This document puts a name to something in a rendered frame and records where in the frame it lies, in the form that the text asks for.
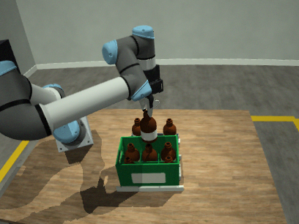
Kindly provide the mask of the green crate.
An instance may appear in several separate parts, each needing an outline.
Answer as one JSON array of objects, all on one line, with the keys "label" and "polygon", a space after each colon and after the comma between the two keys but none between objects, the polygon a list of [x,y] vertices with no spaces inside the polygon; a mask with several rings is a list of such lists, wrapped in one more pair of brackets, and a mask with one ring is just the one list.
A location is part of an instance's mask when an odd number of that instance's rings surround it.
[{"label": "green crate", "polygon": [[[163,163],[165,161],[161,161],[160,153],[166,142],[170,142],[176,152],[177,161],[174,161],[175,163]],[[129,143],[132,143],[134,147],[138,149],[140,162],[134,162],[135,164],[123,164]],[[151,143],[151,145],[157,152],[158,161],[141,162],[143,161],[142,153],[146,146],[141,136],[131,136],[123,144],[117,157],[117,174],[121,186],[179,186],[180,160],[177,135],[158,135],[156,142]]]}]

